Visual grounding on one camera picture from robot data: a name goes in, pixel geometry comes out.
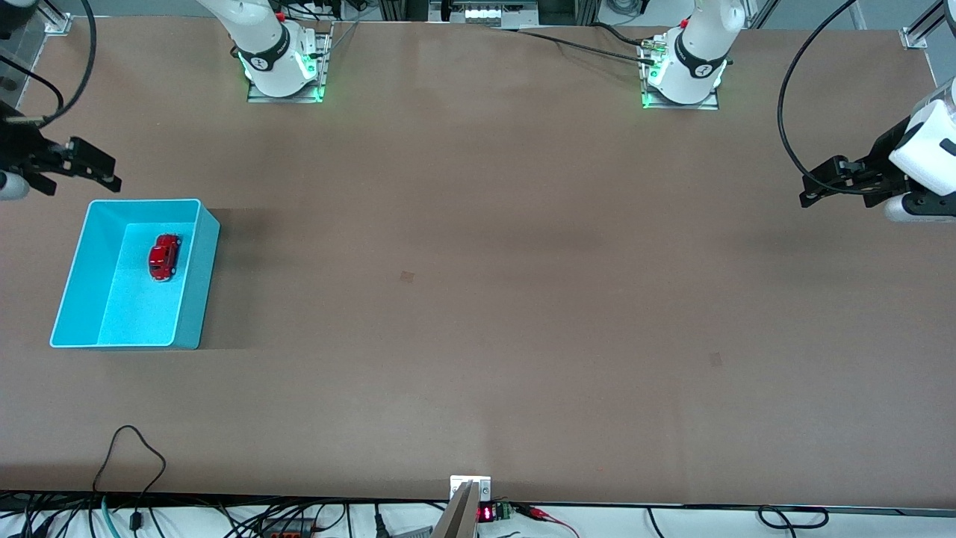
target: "blue bin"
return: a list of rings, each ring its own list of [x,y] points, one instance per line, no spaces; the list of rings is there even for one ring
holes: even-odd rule
[[[149,276],[162,234],[182,240],[176,274]],[[56,315],[52,347],[195,349],[203,331],[219,221],[199,200],[94,200]]]

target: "red toy car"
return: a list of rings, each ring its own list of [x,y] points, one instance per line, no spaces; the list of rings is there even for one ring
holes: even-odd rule
[[[149,249],[149,276],[155,281],[169,280],[176,274],[176,258],[183,240],[178,235],[163,234]]]

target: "table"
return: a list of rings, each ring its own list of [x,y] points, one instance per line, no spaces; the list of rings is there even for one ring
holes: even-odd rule
[[[742,33],[722,109],[691,112],[642,110],[624,61],[406,23],[361,24],[326,102],[245,104],[215,20],[98,26],[45,132],[116,156],[123,197],[213,209],[203,344],[49,348],[110,193],[4,204],[0,487],[87,489],[129,422],[165,491],[441,498],[475,473],[523,500],[956,505],[956,229],[799,208],[774,107],[806,34]],[[86,38],[39,73],[72,88]],[[895,33],[825,33],[794,148],[862,155],[932,86]],[[156,472],[132,436],[116,458],[104,488]]]

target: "power cable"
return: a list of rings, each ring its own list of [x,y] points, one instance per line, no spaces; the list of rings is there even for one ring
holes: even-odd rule
[[[611,51],[604,51],[604,50],[601,50],[601,49],[596,49],[595,47],[589,47],[589,46],[587,46],[587,45],[581,45],[580,43],[574,43],[574,42],[572,42],[572,41],[566,41],[566,40],[560,39],[560,38],[558,38],[558,37],[551,37],[550,35],[535,34],[535,33],[533,33],[533,32],[518,32],[518,34],[519,34],[519,35],[530,35],[531,37],[538,37],[539,39],[547,39],[548,41],[553,41],[554,43],[558,43],[558,44],[560,44],[560,45],[567,45],[567,46],[569,46],[569,47],[574,47],[574,48],[580,49],[580,50],[582,50],[582,51],[587,51],[587,52],[589,52],[589,53],[594,53],[594,54],[596,54],[596,55],[604,55],[604,56],[616,57],[616,58],[620,58],[620,59],[626,59],[626,60],[629,60],[629,61],[636,61],[636,62],[638,62],[638,63],[646,63],[646,64],[648,64],[648,65],[651,65],[651,64],[654,63],[654,60],[652,60],[652,59],[650,59],[650,58],[642,58],[642,57],[637,57],[637,56],[623,55],[623,54],[620,54],[620,53],[612,53]]]
[[[610,32],[611,35],[613,35],[617,39],[623,41],[624,43],[627,43],[628,45],[634,45],[635,47],[640,47],[640,45],[644,41],[646,41],[647,39],[650,39],[650,37],[645,37],[644,39],[631,39],[630,37],[618,32],[617,28],[611,26],[610,24],[604,24],[602,22],[596,22],[592,24],[591,26],[603,28],[604,30]]]
[[[352,507],[347,503],[345,505],[345,521],[349,526],[349,538],[355,538],[355,535],[352,534]]]
[[[651,526],[654,528],[654,532],[657,532],[658,538],[664,538],[661,528],[657,525],[657,520],[654,519],[654,510],[647,508],[647,516],[651,518]]]
[[[149,488],[152,487],[153,484],[156,483],[156,481],[163,476],[163,473],[166,472],[166,458],[163,456],[163,454],[160,453],[160,451],[153,448],[153,445],[149,444],[149,442],[146,441],[146,438],[142,436],[142,432],[139,430],[139,428],[137,428],[136,426],[133,426],[132,424],[124,424],[122,426],[119,426],[116,432],[113,432],[113,438],[110,439],[110,446],[109,448],[106,449],[106,458],[103,459],[103,464],[99,467],[97,474],[93,477],[93,492],[94,493],[100,493],[100,491],[97,489],[97,485],[99,484],[99,479],[102,477],[103,471],[106,470],[106,465],[110,462],[110,456],[113,455],[113,448],[116,446],[117,438],[120,436],[120,433],[122,433],[123,430],[132,430],[133,433],[136,434],[136,437],[140,439],[140,443],[142,444],[142,446],[144,446],[146,450],[152,452],[153,455],[159,458],[160,463],[162,464],[160,466],[160,471],[156,473],[156,476],[153,477],[153,480],[150,481],[146,485],[146,487],[142,489],[142,491],[140,492],[140,495],[136,499],[136,502],[133,504],[133,513],[130,514],[129,516],[129,528],[130,530],[133,531],[133,537],[137,538],[138,532],[140,528],[142,527],[142,514],[140,514],[140,503],[142,502],[142,497],[146,494],[147,491],[149,491]],[[108,512],[105,511],[105,507],[106,507],[105,496],[103,497],[102,502],[103,502],[103,509],[104,509],[103,516],[108,517],[109,514]],[[108,527],[112,525],[112,523],[109,520],[107,520],[107,524],[109,524],[107,525]]]
[[[86,20],[90,23],[90,52],[86,56],[86,68],[83,70],[83,77],[79,80],[79,85],[76,87],[76,91],[73,93],[73,96],[70,97],[70,100],[66,101],[66,104],[63,106],[57,108],[50,116],[45,116],[43,121],[40,122],[40,128],[53,123],[57,118],[73,108],[73,105],[79,101],[79,96],[83,95],[83,90],[86,89],[86,85],[90,81],[90,76],[93,74],[93,63],[97,58],[97,21],[93,17],[93,8],[90,7],[89,0],[79,0],[79,3],[83,5],[83,10],[86,11]]]
[[[776,514],[777,517],[780,518],[780,521],[783,523],[776,524],[776,523],[771,523],[767,521],[767,518],[764,517],[765,510],[769,510],[773,512],[774,514]],[[798,529],[813,530],[815,528],[826,527],[826,525],[830,523],[830,512],[828,512],[826,508],[820,508],[819,510],[810,510],[810,511],[814,513],[823,514],[823,520],[817,523],[796,525],[791,523],[790,519],[787,518],[787,516],[783,513],[782,510],[780,510],[780,508],[777,508],[776,506],[770,506],[768,504],[765,504],[757,508],[757,518],[760,520],[760,523],[766,525],[767,527],[775,528],[776,530],[788,530],[790,532],[791,538],[796,538],[796,531]]]

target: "metal mounting plate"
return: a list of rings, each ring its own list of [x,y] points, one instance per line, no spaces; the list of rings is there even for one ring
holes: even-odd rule
[[[449,499],[455,496],[455,492],[458,491],[458,487],[462,485],[462,482],[478,482],[478,486],[480,487],[479,491],[481,492],[481,502],[484,503],[491,500],[491,477],[451,475],[451,479],[448,482]]]
[[[925,49],[927,48],[925,39],[910,39],[912,29],[904,26],[900,29],[900,42],[904,49]]]

